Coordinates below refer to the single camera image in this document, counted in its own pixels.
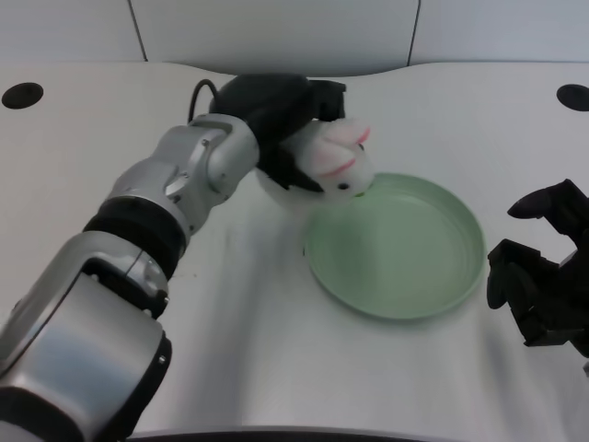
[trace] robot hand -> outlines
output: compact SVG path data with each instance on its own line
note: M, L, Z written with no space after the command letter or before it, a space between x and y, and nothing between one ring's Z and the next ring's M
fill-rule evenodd
M515 218L545 217L577 247L563 263L504 239L490 254L489 307L509 304L525 345L568 341L589 357L589 201L572 181L530 193L508 212Z
M343 117L344 90L238 76L211 113L170 129L124 172L0 333L0 420L48 441L129 436L170 363L156 318L191 236L282 140Z

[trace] white wall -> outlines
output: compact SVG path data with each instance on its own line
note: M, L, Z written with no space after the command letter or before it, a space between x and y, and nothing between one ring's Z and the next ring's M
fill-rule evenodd
M422 0L411 64L589 62L588 0Z
M343 76L407 65L418 0L133 0L150 61Z
M142 61L125 0L0 0L0 61Z
M399 68L414 29L411 64L589 63L589 0L0 0L0 62L141 61L130 2L148 60L228 73Z

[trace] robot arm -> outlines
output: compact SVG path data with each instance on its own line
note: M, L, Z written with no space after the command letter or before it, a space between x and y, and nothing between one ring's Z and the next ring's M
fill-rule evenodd
M239 76L212 113L170 129L124 172L2 330L0 420L49 441L129 436L170 363L156 319L191 236L280 141L314 118L343 116L343 90Z

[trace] black cable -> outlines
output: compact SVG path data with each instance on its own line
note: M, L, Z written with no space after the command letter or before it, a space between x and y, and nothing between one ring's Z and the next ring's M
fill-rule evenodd
M194 91L192 92L191 106L188 110L188 124L190 124L191 121L194 120L194 108L196 107L196 99L198 98L199 92L201 91L203 86L208 86L209 89L211 89L211 92L213 93L213 99L218 102L219 94L217 94L217 88L214 86L214 83L208 78L199 81L198 84L194 87Z

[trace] pink ear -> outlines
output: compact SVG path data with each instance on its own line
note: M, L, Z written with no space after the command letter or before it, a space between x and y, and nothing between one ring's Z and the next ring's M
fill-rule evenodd
M338 145L358 145L368 139L370 127L352 118L342 118L326 127L323 137Z

